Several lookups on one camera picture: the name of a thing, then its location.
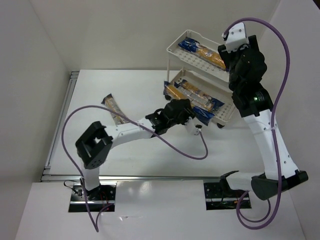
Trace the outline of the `blue and yellow spaghetti bag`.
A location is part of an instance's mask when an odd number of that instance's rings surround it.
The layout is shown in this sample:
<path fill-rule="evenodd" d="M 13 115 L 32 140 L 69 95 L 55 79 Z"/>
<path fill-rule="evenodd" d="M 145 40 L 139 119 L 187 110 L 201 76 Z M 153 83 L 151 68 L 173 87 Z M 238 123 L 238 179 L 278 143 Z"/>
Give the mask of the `blue and yellow spaghetti bag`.
<path fill-rule="evenodd" d="M 199 108 L 205 109 L 208 112 L 213 113 L 224 105 L 222 101 L 206 94 L 185 79 L 180 79 L 178 82 L 175 82 L 174 86 L 183 95 L 189 97 L 194 105 L 198 103 Z"/>

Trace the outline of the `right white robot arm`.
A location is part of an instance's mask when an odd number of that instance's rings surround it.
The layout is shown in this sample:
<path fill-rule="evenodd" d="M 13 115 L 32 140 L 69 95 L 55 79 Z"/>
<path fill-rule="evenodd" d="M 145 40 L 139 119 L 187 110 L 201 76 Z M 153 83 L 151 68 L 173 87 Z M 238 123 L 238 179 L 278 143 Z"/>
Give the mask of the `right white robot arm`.
<path fill-rule="evenodd" d="M 268 91 L 261 85 L 267 70 L 264 55 L 257 45 L 245 44 L 235 52 L 227 52 L 225 45 L 218 52 L 229 70 L 229 89 L 240 116 L 248 124 L 260 150 L 263 173 L 234 171 L 222 176 L 225 186 L 232 190 L 252 191 L 260 200 L 267 200 L 306 182 L 306 171 L 293 162 L 272 118 L 275 105 Z"/>

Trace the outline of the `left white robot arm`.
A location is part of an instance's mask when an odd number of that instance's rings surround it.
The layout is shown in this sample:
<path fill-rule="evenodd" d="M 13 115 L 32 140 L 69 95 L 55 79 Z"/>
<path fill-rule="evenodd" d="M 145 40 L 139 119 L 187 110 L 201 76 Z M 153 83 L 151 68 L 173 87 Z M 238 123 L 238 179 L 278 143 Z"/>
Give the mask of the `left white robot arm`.
<path fill-rule="evenodd" d="M 198 135 L 202 126 L 196 125 L 195 113 L 188 99 L 174 99 L 136 123 L 127 122 L 104 126 L 93 122 L 76 141 L 77 154 L 81 158 L 85 192 L 90 201 L 99 200 L 103 190 L 100 184 L 100 166 L 113 148 L 140 139 L 150 139 L 165 134 L 169 128 L 182 125 L 187 132 Z"/>

